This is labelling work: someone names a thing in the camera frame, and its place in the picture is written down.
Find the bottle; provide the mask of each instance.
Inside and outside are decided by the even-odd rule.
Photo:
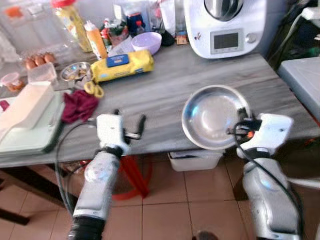
[[[96,55],[98,60],[106,59],[108,56],[107,50],[100,35],[99,29],[90,21],[86,21],[84,28],[86,30],[86,36],[89,39],[93,53]]]
[[[136,34],[143,34],[145,32],[145,29],[142,27],[142,22],[140,20],[136,21],[135,24],[137,25],[136,28]]]
[[[60,19],[68,32],[78,42],[82,51],[91,52],[91,46],[86,36],[84,23],[74,7],[76,0],[51,0],[55,15]]]

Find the robotic arm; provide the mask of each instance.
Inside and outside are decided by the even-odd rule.
[[[146,119],[141,116],[137,133],[126,133],[119,111],[96,118],[101,151],[85,169],[85,181],[73,212],[68,240],[102,239],[121,156],[128,154],[130,139],[141,138]]]
[[[296,203],[288,197],[287,177],[278,162],[270,158],[287,139],[292,124],[290,117],[276,114],[260,114],[258,119],[237,123],[242,129],[253,128],[255,131],[253,138],[238,145],[236,152],[239,157],[249,160],[244,166],[243,187],[251,203],[255,231],[260,239],[302,239],[301,216]],[[287,193],[263,168],[282,184]]]

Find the jar lid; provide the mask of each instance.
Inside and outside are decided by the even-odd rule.
[[[51,0],[53,8],[63,8],[74,4],[76,0]]]

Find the small metal bowl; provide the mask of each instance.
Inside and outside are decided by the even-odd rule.
[[[225,85],[206,86],[185,103],[181,119],[183,131],[200,148],[227,149],[235,144],[227,129],[239,121],[241,108],[251,117],[249,104],[238,91]]]
[[[64,68],[60,73],[60,78],[74,84],[81,81],[86,75],[91,75],[90,64],[88,62],[77,62]]]

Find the white box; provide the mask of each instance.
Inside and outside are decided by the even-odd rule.
[[[190,150],[169,152],[172,168],[177,172],[214,169],[224,150]]]

